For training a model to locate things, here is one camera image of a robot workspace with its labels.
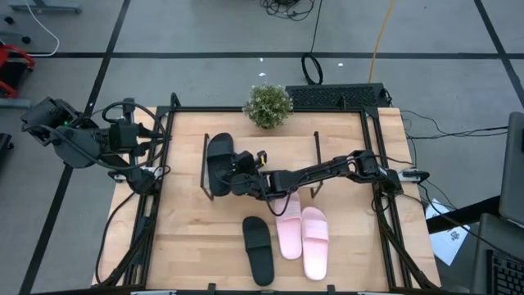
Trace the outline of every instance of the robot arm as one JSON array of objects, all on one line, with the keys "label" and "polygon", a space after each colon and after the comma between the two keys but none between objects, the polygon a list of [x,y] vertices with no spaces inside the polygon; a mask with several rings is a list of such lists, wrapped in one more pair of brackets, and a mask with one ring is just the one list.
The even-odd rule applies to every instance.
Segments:
[{"label": "robot arm", "polygon": [[[244,157],[252,157],[243,152]],[[259,200],[272,201],[285,197],[299,187],[333,177],[346,177],[358,184],[377,182],[384,194],[401,194],[402,185],[395,170],[378,165],[377,156],[370,151],[353,151],[350,155],[334,157],[330,161],[297,171],[275,170],[258,171],[265,162],[265,154],[259,153],[256,167],[237,170],[231,177],[231,191],[235,195],[250,195]]]},{"label": "robot arm", "polygon": [[[123,117],[108,120],[109,128],[99,128],[67,102],[46,98],[21,117],[22,131],[29,132],[43,146],[51,143],[67,165],[86,168],[97,163],[112,169],[108,173],[111,178],[123,175],[135,193],[147,194],[157,189],[158,175],[137,165],[136,158],[152,147],[151,141],[138,143],[138,138],[157,138],[156,142],[162,143],[164,135],[133,123],[133,105],[133,99],[126,98],[122,102]],[[129,156],[129,163],[121,154]]]}]

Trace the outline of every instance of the red object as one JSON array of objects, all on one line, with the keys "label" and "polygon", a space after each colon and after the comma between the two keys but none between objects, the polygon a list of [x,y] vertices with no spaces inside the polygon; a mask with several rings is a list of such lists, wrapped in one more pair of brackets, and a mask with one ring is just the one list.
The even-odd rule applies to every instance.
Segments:
[{"label": "red object", "polygon": [[[32,70],[34,68],[34,59],[30,57],[25,51],[11,45],[3,45],[0,46],[0,72],[2,71],[2,68],[4,66],[12,62],[7,60],[9,58],[9,53],[11,52],[18,53],[22,58],[24,58],[27,61],[27,64],[25,65],[26,69]],[[6,78],[3,77],[3,75],[1,76],[2,78],[0,79],[0,89],[7,94],[8,98],[16,98],[18,96],[18,92],[16,91],[14,80],[18,80],[18,78],[9,79],[9,81],[7,81]]]}]

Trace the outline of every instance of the potted plant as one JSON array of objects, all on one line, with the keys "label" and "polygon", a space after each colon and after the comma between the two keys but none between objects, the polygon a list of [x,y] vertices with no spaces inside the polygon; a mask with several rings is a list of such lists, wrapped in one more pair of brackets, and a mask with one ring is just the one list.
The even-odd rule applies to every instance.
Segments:
[{"label": "potted plant", "polygon": [[281,85],[253,86],[242,111],[258,127],[272,129],[283,125],[284,119],[292,114],[293,100]]}]

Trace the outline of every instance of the black keyboard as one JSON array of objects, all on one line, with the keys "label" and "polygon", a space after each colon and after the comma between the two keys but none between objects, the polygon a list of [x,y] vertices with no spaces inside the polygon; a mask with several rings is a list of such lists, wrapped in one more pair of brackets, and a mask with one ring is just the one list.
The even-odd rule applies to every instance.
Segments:
[{"label": "black keyboard", "polygon": [[389,107],[382,83],[287,86],[295,107]]},{"label": "black keyboard", "polygon": [[487,251],[488,291],[493,295],[524,295],[524,263]]}]

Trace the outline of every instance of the concrete floor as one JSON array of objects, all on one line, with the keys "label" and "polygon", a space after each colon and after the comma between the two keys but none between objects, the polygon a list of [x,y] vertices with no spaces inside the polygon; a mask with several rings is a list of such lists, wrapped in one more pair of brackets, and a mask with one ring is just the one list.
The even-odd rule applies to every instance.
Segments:
[{"label": "concrete floor", "polygon": [[[483,0],[506,52],[524,52],[520,0]],[[81,15],[38,18],[61,40],[59,52],[94,52],[88,58],[39,58],[20,95],[33,102],[62,98],[83,110],[93,89],[123,0],[83,1]],[[330,0],[323,4],[316,52],[372,52],[387,0]],[[301,22],[267,16],[256,0],[130,0],[115,52],[306,52],[318,5]],[[16,24],[0,30],[29,35],[30,52],[54,42],[26,13],[1,13]],[[497,53],[473,0],[398,0],[381,52]],[[175,91],[186,106],[238,106],[251,85],[305,84],[298,58],[112,58],[95,109],[126,97],[147,106],[167,104]],[[323,58],[325,84],[364,83],[369,59]],[[512,60],[524,78],[524,61]],[[379,59],[374,81],[383,82],[396,107],[437,120],[455,131],[507,124],[522,104],[500,59]],[[0,293],[18,293],[51,205],[63,164],[50,147],[20,132],[22,111],[0,110],[0,132],[16,148],[0,170]],[[436,131],[406,115],[412,135]],[[457,207],[498,195],[505,137],[417,141],[418,166],[431,172]],[[114,184],[101,168],[75,170],[32,292],[87,288],[93,277]],[[430,195],[444,202],[432,188]],[[447,287],[469,285],[475,240],[468,237],[454,264],[439,263]]]}]

